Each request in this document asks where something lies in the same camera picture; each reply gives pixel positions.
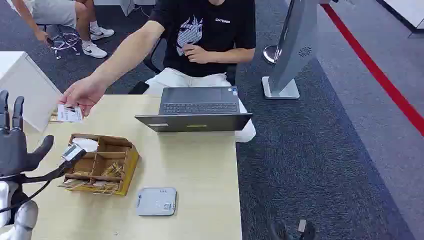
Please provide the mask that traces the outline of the person's left hand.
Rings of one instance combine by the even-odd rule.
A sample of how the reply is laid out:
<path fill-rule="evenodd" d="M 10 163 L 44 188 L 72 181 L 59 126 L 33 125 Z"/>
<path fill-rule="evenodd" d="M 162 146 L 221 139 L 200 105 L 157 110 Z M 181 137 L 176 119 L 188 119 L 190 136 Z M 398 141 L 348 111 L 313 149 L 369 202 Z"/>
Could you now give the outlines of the person's left hand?
<path fill-rule="evenodd" d="M 198 45 L 185 44 L 182 50 L 192 63 L 207 64 L 211 60 L 210 53 Z"/>

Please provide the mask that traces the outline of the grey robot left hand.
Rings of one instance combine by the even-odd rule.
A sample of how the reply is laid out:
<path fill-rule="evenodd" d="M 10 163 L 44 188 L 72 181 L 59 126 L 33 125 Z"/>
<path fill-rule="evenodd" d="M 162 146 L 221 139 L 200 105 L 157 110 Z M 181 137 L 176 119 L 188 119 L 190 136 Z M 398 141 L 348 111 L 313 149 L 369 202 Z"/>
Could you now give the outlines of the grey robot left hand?
<path fill-rule="evenodd" d="M 25 98 L 14 102 L 12 118 L 8 108 L 9 92 L 0 92 L 0 176 L 2 178 L 35 170 L 54 144 L 54 136 L 47 135 L 33 152 L 27 150 L 24 133 L 23 105 Z"/>

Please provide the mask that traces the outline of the person's right hand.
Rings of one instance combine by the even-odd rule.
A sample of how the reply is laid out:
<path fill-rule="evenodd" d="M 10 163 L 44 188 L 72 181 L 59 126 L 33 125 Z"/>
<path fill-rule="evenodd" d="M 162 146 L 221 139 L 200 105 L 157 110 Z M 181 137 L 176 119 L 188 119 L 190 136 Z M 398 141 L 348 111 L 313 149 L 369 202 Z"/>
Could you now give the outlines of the person's right hand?
<path fill-rule="evenodd" d="M 102 98 L 108 86 L 107 83 L 90 75 L 74 82 L 63 93 L 59 104 L 80 107 L 82 115 L 87 117 Z"/>

